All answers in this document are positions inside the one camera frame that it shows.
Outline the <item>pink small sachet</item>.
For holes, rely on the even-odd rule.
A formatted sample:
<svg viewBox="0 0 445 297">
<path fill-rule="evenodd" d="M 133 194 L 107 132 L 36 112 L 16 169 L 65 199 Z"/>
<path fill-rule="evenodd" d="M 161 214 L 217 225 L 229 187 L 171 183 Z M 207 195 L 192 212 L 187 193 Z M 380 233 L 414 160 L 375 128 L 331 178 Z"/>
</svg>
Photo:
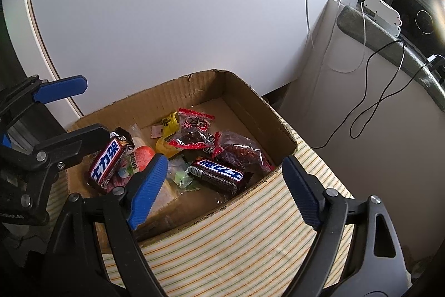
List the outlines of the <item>pink small sachet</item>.
<svg viewBox="0 0 445 297">
<path fill-rule="evenodd" d="M 152 125 L 150 129 L 150 137 L 158 139 L 163 136 L 163 126 L 161 124 Z"/>
</svg>

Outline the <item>snickers bar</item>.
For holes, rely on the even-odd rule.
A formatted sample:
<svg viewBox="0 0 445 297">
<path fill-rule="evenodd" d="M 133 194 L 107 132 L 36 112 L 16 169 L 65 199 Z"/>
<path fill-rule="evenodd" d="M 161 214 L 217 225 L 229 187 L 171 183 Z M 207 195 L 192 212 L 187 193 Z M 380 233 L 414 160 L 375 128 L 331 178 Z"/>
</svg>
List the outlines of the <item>snickers bar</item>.
<svg viewBox="0 0 445 297">
<path fill-rule="evenodd" d="M 107 146 L 97 153 L 88 170 L 88 184 L 99 193 L 106 194 L 108 184 L 122 159 L 134 150 L 132 135 L 122 127 L 110 133 Z"/>
<path fill-rule="evenodd" d="M 244 174 L 229 166 L 206 158 L 197 158 L 187 168 L 187 173 L 235 196 L 243 187 Z"/>
</svg>

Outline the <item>grey windowsill mat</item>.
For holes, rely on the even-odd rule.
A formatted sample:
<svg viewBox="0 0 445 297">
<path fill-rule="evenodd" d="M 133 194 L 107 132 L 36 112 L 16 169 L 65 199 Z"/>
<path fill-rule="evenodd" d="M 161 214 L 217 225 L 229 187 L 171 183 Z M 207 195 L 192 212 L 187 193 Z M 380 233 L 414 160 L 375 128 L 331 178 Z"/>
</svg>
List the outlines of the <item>grey windowsill mat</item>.
<svg viewBox="0 0 445 297">
<path fill-rule="evenodd" d="M 345 6 L 337 16 L 339 30 L 361 44 L 364 42 L 364 25 L 366 25 L 367 48 L 377 51 L 385 47 L 379 52 L 379 55 L 394 66 L 399 66 L 403 52 L 402 40 L 390 35 L 368 16 L 363 18 L 360 11 L 350 6 Z M 421 85 L 438 108 L 444 111 L 444 87 L 438 83 L 433 73 L 426 66 L 415 76 L 414 81 Z"/>
</svg>

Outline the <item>red date snack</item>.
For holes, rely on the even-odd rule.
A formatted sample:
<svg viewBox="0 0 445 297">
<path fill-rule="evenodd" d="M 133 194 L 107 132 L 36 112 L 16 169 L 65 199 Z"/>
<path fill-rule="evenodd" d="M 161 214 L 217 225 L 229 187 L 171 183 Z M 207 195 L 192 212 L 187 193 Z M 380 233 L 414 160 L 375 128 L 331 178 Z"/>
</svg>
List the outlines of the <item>red date snack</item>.
<svg viewBox="0 0 445 297">
<path fill-rule="evenodd" d="M 177 115 L 179 130 L 168 137 L 169 146 L 186 150 L 213 147 L 214 137 L 210 131 L 211 123 L 215 120 L 213 115 L 184 108 L 179 109 Z"/>
</svg>

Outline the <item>green candy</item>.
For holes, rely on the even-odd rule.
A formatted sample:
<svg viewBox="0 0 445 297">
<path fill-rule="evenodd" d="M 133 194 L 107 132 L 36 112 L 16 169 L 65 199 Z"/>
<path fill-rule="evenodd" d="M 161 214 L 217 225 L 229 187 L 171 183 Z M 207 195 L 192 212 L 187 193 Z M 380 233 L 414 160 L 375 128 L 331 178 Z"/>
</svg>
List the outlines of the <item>green candy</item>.
<svg viewBox="0 0 445 297">
<path fill-rule="evenodd" d="M 167 178 L 175 185 L 179 195 L 186 192 L 198 192 L 201 187 L 193 176 L 187 173 L 189 165 L 182 156 L 168 161 Z"/>
</svg>

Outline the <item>white power strip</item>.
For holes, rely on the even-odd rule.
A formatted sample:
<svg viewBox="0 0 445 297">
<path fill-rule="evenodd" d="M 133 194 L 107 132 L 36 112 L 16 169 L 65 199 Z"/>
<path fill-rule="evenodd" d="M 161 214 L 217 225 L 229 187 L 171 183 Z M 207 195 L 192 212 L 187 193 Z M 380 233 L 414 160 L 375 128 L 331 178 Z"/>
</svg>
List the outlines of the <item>white power strip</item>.
<svg viewBox="0 0 445 297">
<path fill-rule="evenodd" d="M 364 0 L 364 6 L 371 13 L 373 21 L 390 35 L 398 38 L 403 24 L 400 14 L 383 0 Z"/>
</svg>

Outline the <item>clear purple snack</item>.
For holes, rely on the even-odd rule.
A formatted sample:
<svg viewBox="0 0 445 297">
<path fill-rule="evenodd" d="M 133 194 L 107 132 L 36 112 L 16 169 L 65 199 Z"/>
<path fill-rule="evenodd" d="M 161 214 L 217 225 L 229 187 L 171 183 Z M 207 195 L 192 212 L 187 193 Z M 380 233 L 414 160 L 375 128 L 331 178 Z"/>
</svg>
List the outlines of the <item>clear purple snack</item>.
<svg viewBox="0 0 445 297">
<path fill-rule="evenodd" d="M 214 138 L 213 159 L 262 176 L 275 169 L 252 139 L 228 130 L 217 131 Z"/>
</svg>

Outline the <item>striped yellow table cloth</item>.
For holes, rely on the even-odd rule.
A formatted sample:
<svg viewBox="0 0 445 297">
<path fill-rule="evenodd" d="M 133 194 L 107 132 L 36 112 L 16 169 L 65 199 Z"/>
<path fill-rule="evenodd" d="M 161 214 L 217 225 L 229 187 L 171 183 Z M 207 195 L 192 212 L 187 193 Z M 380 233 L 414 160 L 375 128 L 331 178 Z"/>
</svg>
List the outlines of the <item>striped yellow table cloth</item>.
<svg viewBox="0 0 445 297">
<path fill-rule="evenodd" d="M 277 167 L 222 210 L 140 247 L 169 296 L 280 296 L 314 237 Z"/>
</svg>

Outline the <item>red green egg packet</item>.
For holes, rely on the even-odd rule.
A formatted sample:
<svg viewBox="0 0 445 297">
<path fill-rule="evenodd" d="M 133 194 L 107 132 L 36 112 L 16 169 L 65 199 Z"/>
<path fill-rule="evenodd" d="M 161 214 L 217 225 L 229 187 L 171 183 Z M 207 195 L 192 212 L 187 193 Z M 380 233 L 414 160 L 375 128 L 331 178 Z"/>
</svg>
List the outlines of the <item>red green egg packet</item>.
<svg viewBox="0 0 445 297">
<path fill-rule="evenodd" d="M 155 150 L 146 144 L 137 124 L 129 126 L 129 133 L 132 136 L 134 148 L 121 160 L 117 171 L 118 179 L 123 182 L 129 182 L 135 173 L 144 171 L 155 156 Z"/>
</svg>

